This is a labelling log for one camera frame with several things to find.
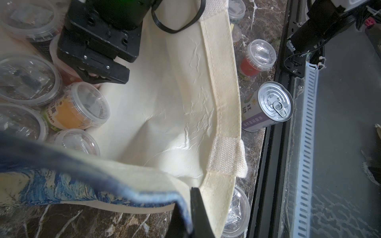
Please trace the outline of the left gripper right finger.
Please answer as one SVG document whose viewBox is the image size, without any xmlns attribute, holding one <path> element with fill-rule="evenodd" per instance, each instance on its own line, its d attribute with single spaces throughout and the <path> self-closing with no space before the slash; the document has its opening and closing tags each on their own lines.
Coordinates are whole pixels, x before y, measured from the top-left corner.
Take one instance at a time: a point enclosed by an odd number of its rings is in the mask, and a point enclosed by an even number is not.
<svg viewBox="0 0 381 238">
<path fill-rule="evenodd" d="M 193 187 L 191 189 L 190 199 L 193 222 L 191 238 L 215 238 L 199 188 Z"/>
</svg>

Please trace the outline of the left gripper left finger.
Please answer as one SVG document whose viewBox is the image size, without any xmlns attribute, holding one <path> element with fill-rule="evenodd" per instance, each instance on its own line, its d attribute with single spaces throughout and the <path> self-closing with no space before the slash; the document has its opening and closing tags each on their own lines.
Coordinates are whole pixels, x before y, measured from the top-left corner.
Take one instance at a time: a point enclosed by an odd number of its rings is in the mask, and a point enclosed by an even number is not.
<svg viewBox="0 0 381 238">
<path fill-rule="evenodd" d="M 165 238 L 188 238 L 185 222 L 178 205 L 175 205 Z"/>
</svg>

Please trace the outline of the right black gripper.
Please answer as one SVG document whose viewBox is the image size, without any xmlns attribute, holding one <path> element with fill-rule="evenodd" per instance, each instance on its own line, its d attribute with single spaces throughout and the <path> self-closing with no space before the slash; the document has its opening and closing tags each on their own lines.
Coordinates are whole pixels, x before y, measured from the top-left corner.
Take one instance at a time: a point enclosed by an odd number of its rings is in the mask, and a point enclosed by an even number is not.
<svg viewBox="0 0 381 238">
<path fill-rule="evenodd" d="M 71 1 L 58 40 L 57 56 L 90 84 L 126 84 L 140 53 L 140 1 Z"/>
</svg>

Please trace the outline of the cream canvas tote bag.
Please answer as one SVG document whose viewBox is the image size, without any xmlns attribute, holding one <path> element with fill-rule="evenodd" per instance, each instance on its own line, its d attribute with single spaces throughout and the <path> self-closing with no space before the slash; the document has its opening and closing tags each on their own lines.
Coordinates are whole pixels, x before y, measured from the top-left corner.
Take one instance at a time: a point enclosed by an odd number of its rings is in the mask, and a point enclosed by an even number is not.
<svg viewBox="0 0 381 238">
<path fill-rule="evenodd" d="M 222 235 L 236 178 L 248 172 L 227 1 L 169 34 L 144 18 L 127 84 L 100 87 L 111 116 L 88 132 L 100 156 L 1 134 L 1 207 L 82 205 L 98 211 L 162 213 L 178 205 L 193 232 L 199 188 L 210 226 Z"/>
</svg>

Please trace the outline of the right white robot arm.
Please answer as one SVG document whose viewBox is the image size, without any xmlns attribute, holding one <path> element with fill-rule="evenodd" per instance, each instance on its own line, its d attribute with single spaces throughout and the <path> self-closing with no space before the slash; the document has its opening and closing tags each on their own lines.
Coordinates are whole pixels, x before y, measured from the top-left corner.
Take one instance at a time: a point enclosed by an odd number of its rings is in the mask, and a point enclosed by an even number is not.
<svg viewBox="0 0 381 238">
<path fill-rule="evenodd" d="M 142 22 L 160 1 L 71 1 L 57 56 L 90 84 L 126 84 L 140 53 Z"/>
</svg>

